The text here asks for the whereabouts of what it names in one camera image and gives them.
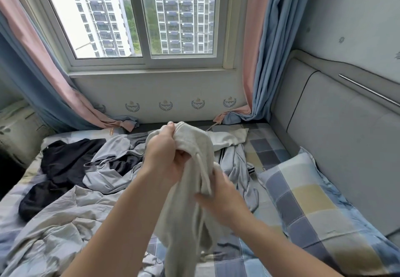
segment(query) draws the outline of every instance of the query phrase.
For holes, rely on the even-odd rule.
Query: checkered pillowcase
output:
[[[301,149],[258,175],[288,238],[344,275],[400,275],[400,250],[375,229]]]

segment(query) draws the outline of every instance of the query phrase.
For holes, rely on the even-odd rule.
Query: gray upholstered headboard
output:
[[[400,107],[357,83],[400,103],[399,84],[295,50],[270,123],[291,155],[299,146],[310,151],[326,177],[390,239],[400,229]]]

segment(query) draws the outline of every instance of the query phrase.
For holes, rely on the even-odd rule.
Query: clothing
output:
[[[108,140],[85,164],[83,183],[103,194],[125,189],[141,167],[147,133],[118,135]]]
[[[146,144],[162,129],[150,133]],[[167,247],[166,277],[194,276],[200,253],[211,252],[217,240],[230,232],[203,211],[193,195],[213,193],[209,175],[213,168],[220,168],[218,163],[214,163],[214,151],[218,147],[245,141],[247,129],[235,132],[204,132],[184,122],[175,126],[173,138],[176,148],[189,153],[191,159],[185,164],[181,181],[170,190],[154,229],[154,234]]]
[[[92,238],[122,193],[103,195],[74,186],[23,228],[8,254],[8,266],[2,277],[60,276]],[[160,276],[162,269],[162,261],[146,253],[138,276]]]
[[[40,167],[47,180],[34,185],[21,200],[20,217],[29,221],[74,185],[84,187],[84,164],[90,162],[105,142],[106,139],[83,139],[67,144],[59,140],[45,148]]]
[[[243,144],[223,148],[215,152],[215,161],[222,171],[233,182],[243,196],[249,210],[253,213],[258,208],[258,190],[253,187],[249,174],[254,172],[254,166],[246,162]]]

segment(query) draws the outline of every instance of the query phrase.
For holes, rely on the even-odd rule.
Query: bed sheet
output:
[[[214,132],[231,132],[239,128],[249,128],[247,140],[244,143],[246,159],[252,163],[255,173],[251,175],[252,185],[258,190],[259,207],[254,215],[274,228],[277,236],[284,236],[281,220],[269,198],[266,190],[259,184],[256,174],[261,173],[290,158],[282,143],[279,141],[272,128],[266,123],[216,125]],[[84,138],[111,138],[113,135],[122,134],[123,130],[116,128],[104,130],[79,131],[58,134],[43,140],[41,149],[57,140],[72,143]],[[0,273],[4,269],[5,257],[11,249],[13,242],[25,223],[18,216],[18,205],[31,187],[45,179],[40,171],[42,152],[40,152],[27,168],[20,181],[0,201]],[[159,259],[165,258],[166,248],[153,236],[147,251]],[[231,234],[218,243],[212,254],[203,254],[196,268],[196,276],[228,277],[228,276],[266,276],[270,274],[261,262],[254,256],[246,244]]]

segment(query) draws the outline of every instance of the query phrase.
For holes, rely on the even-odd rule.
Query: window frame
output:
[[[228,0],[215,0],[214,14],[214,50],[213,54],[182,54],[182,55],[152,55],[150,41],[148,40],[147,23],[143,0],[131,0],[135,16],[136,28],[143,57],[123,58],[85,58],[77,59],[68,41],[66,33],[58,19],[54,6],[50,0],[37,0],[41,4],[44,17],[48,19],[46,28],[51,33],[53,44],[59,44],[58,50],[65,58],[64,65],[67,71],[92,71],[92,70],[124,70],[124,69],[151,69],[151,68],[221,68],[223,66]]]

